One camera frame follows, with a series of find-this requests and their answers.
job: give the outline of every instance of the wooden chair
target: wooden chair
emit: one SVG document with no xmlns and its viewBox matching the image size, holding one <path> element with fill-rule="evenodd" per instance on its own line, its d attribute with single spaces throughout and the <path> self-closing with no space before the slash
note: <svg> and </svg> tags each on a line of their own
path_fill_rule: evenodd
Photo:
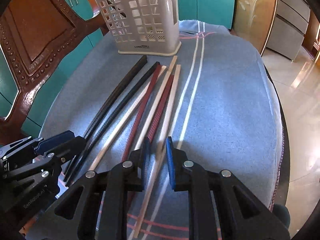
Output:
<svg viewBox="0 0 320 240">
<path fill-rule="evenodd" d="M 19 140 L 37 92 L 60 61 L 90 33 L 107 28 L 94 0 L 94 17 L 80 18 L 65 0 L 11 0 L 0 18 L 0 44 L 18 88 L 7 117 L 0 117 L 0 145 Z"/>
</svg>

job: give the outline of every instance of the metal screw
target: metal screw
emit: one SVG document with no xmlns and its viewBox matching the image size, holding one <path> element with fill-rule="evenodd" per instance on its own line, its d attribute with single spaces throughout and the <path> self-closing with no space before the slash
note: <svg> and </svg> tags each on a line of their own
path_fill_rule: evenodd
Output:
<svg viewBox="0 0 320 240">
<path fill-rule="evenodd" d="M 41 176 L 43 178 L 48 177 L 48 175 L 49 175 L 49 171 L 44 171 L 44 172 L 41 173 Z"/>
<path fill-rule="evenodd" d="M 93 178 L 95 175 L 96 175 L 96 173 L 95 173 L 94 171 L 87 171 L 87 172 L 85 173 L 85 176 L 86 176 L 88 179 Z"/>
<path fill-rule="evenodd" d="M 132 161 L 125 161 L 122 163 L 122 167 L 130 168 L 132 166 Z"/>
<path fill-rule="evenodd" d="M 183 163 L 183 166 L 185 166 L 186 168 L 191 168 L 193 167 L 193 161 L 185 161 Z"/>
<path fill-rule="evenodd" d="M 231 171 L 228 171 L 228 170 L 223 170 L 221 171 L 221 175 L 225 178 L 228 178 L 231 176 Z"/>
</svg>

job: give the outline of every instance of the red stripe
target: red stripe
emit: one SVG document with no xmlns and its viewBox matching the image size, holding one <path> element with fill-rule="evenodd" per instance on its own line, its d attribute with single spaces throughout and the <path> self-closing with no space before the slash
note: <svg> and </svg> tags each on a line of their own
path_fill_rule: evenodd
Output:
<svg viewBox="0 0 320 240">
<path fill-rule="evenodd" d="M 127 224 L 127 227 L 134 229 L 134 226 Z M 150 232 L 150 231 L 146 231 L 143 229 L 140 229 L 140 232 L 145 233 L 146 235 L 152 235 L 152 236 L 158 236 L 161 238 L 165 238 L 165 239 L 172 239 L 172 240 L 189 240 L 189 238 L 185 238 L 185 237 L 174 237 L 174 236 L 165 236 L 165 235 L 161 235 L 161 234 L 157 234 L 154 232 Z"/>
<path fill-rule="evenodd" d="M 150 143 L 152 143 L 153 138 L 155 137 L 155 134 L 156 134 L 159 122 L 160 122 L 160 118 L 161 118 L 161 115 L 162 115 L 163 110 L 164 110 L 165 103 L 166 103 L 166 101 L 167 101 L 167 99 L 169 97 L 169 93 L 170 93 L 170 89 L 171 89 L 171 86 L 172 86 L 173 78 L 174 78 L 174 76 L 170 75 L 170 77 L 169 77 L 169 79 L 167 81 L 167 84 L 165 85 L 165 88 L 164 88 L 164 91 L 162 93 L 162 96 L 160 98 L 156 113 L 153 116 L 153 119 L 152 119 L 152 122 L 151 122 L 151 126 L 149 128 L 148 135 L 147 135 L 147 137 L 150 140 Z"/>
<path fill-rule="evenodd" d="M 131 215 L 131 214 L 127 214 L 128 217 L 131 217 L 135 220 L 137 220 L 138 217 Z M 156 223 L 156 222 L 152 222 L 149 220 L 143 220 L 144 223 L 148 224 L 148 225 L 152 225 L 152 226 L 157 226 L 157 227 L 161 227 L 161 228 L 167 228 L 167 229 L 173 229 L 173 230 L 181 230 L 181 231 L 189 231 L 189 228 L 186 227 L 176 227 L 176 226 L 171 226 L 171 225 L 165 225 L 165 224 L 160 224 L 160 223 Z"/>
<path fill-rule="evenodd" d="M 137 129 L 138 129 L 138 126 L 139 126 L 139 123 L 141 121 L 141 118 L 142 118 L 142 115 L 143 115 L 143 112 L 146 108 L 146 105 L 148 103 L 148 100 L 149 100 L 149 97 L 153 91 L 153 88 L 155 87 L 156 85 L 156 82 L 157 82 L 157 78 L 158 78 L 158 75 L 161 71 L 161 68 L 162 66 L 161 65 L 158 65 L 156 70 L 154 71 L 153 73 L 153 76 L 151 78 L 151 81 L 150 81 L 150 85 L 147 89 L 147 93 L 144 95 L 142 101 L 141 101 L 141 104 L 139 106 L 139 110 L 138 110 L 138 114 L 136 116 L 136 119 L 134 120 L 134 123 L 133 123 L 133 126 L 132 126 L 132 129 L 131 129 L 131 132 L 130 132 L 130 136 L 127 140 L 127 145 L 125 147 L 125 150 L 124 150 L 124 153 L 123 153 L 123 156 L 122 156 L 122 162 L 124 162 L 127 158 L 128 158 L 128 155 L 129 155 L 129 151 L 130 151 L 130 148 L 132 146 L 132 143 L 133 143 L 133 140 L 134 140 L 134 137 L 136 135 L 136 132 L 137 132 Z"/>
</svg>

